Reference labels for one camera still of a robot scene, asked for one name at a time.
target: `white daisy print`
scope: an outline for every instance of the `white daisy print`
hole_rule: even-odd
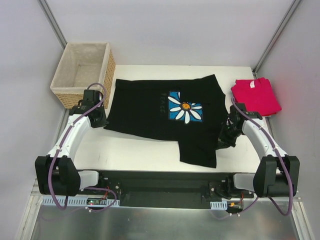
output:
[[[190,121],[203,121],[203,110],[200,103],[181,102],[179,91],[171,91],[168,100],[169,119],[184,121],[185,124]]]

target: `table surface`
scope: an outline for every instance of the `table surface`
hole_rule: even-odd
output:
[[[109,106],[106,109],[107,117],[116,79],[177,80],[202,78],[211,74],[215,74],[226,95],[227,110],[232,104],[230,88],[235,84],[235,80],[254,78],[251,68],[247,66],[117,65]],[[217,150],[216,158],[216,168],[191,165],[179,161],[179,146],[176,141],[159,141],[103,128],[91,128],[80,143],[74,164],[79,170],[255,173],[260,162],[246,136],[238,137],[234,148]]]

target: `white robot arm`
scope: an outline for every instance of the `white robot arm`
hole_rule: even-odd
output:
[[[234,174],[232,185],[236,189],[254,192],[260,198],[271,198],[289,197],[291,186],[288,182],[291,182],[295,195],[300,168],[298,158],[289,156],[279,147],[258,112],[248,112],[243,103],[234,104],[230,107],[228,121],[220,133],[218,149],[235,147],[237,137],[245,135],[256,150],[260,164],[256,173]],[[281,162],[284,162],[290,180]]]
[[[69,111],[67,125],[57,143],[46,156],[39,156],[36,159],[35,171],[42,194],[50,194],[48,177],[50,175],[49,168],[54,158],[56,158],[56,162],[53,166],[51,185],[56,195],[75,196],[79,190],[98,184],[99,173],[97,171],[78,171],[73,161],[86,132],[90,128],[101,128],[107,124],[103,104],[82,116],[98,105],[100,101],[101,93],[99,91],[85,90],[83,100],[80,101],[81,105],[79,102],[79,105]]]

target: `basket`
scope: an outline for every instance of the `basket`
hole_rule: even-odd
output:
[[[71,42],[65,47],[50,88],[64,107],[71,109],[83,99],[90,84],[101,83],[106,93],[98,85],[90,89],[106,94],[104,108],[108,108],[115,68],[109,43]]]

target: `folded shirt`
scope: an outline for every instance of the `folded shirt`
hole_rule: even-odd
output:
[[[231,91],[235,101],[244,103],[250,112],[259,112],[261,116],[270,116],[282,110],[270,81],[264,77],[255,80],[236,80]]]

